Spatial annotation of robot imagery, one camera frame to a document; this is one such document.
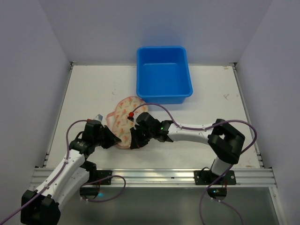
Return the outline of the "floral mesh laundry bag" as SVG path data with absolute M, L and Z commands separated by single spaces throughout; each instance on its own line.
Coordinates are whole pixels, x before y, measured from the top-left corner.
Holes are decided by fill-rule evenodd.
M 129 113 L 142 104 L 145 104 L 145 102 L 141 98 L 130 96 L 121 100 L 114 111 L 106 116 L 107 126 L 113 134 L 121 139 L 121 142 L 117 144 L 121 149 L 130 149 L 130 129 L 134 126 L 134 123 L 128 119 L 128 116 Z

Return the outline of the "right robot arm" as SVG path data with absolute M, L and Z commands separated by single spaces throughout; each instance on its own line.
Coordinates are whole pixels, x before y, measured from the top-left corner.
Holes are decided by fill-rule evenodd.
M 216 154 L 210 169 L 203 168 L 194 171 L 196 185 L 235 185 L 234 172 L 224 174 L 230 166 L 238 163 L 245 136 L 223 119 L 217 119 L 215 123 L 194 127 L 176 125 L 171 120 L 159 121 L 148 112 L 134 114 L 130 112 L 128 120 L 133 122 L 130 129 L 131 149 L 139 149 L 148 144 L 151 139 L 159 142 L 194 142 L 202 143 L 211 147 Z

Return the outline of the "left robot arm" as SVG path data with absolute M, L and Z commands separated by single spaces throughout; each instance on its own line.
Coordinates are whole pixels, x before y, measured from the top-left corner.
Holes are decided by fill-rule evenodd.
M 85 185 L 103 185 L 113 178 L 100 177 L 95 163 L 88 157 L 100 146 L 108 149 L 121 142 L 98 120 L 85 120 L 85 128 L 73 141 L 67 141 L 67 152 L 59 165 L 35 190 L 27 190 L 21 200 L 21 223 L 56 225 L 61 210 L 70 197 Z

